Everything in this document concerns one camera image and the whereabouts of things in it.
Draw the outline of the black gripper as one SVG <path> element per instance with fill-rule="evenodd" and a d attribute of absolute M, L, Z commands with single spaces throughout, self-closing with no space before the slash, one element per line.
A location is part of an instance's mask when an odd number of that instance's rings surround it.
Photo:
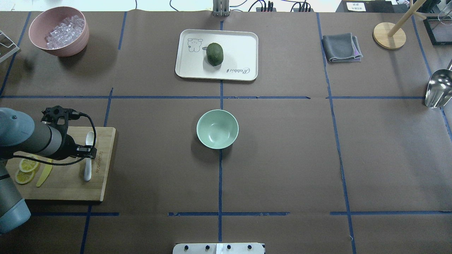
<path fill-rule="evenodd" d="M 92 145 L 77 145 L 74 138 L 67 133 L 69 120 L 78 120 L 80 118 L 79 111 L 57 105 L 46 108 L 42 113 L 41 122 L 50 129 L 50 138 L 47 146 L 41 151 L 41 156 L 54 160 L 69 157 L 96 158 L 97 148 Z"/>

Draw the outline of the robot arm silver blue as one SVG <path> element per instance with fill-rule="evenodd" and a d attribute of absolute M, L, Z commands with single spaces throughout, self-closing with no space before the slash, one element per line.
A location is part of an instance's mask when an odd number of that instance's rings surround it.
<path fill-rule="evenodd" d="M 8 173 L 5 162 L 14 158 L 14 153 L 21 151 L 45 158 L 61 161 L 68 157 L 77 161 L 97 155 L 95 145 L 76 144 L 68 132 L 68 122 L 88 117 L 72 108 L 54 106 L 42 111 L 40 122 L 34 121 L 28 114 L 11 108 L 0 110 L 0 146 L 1 146 L 1 181 L 0 181 L 0 231 L 2 234 L 24 224 L 31 213 L 24 198 L 19 193 L 13 179 Z"/>

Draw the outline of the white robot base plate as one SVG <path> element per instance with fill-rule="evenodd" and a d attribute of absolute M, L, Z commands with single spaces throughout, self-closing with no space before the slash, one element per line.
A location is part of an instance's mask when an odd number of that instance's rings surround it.
<path fill-rule="evenodd" d="M 265 254 L 265 245 L 258 242 L 180 243 L 173 254 Z"/>

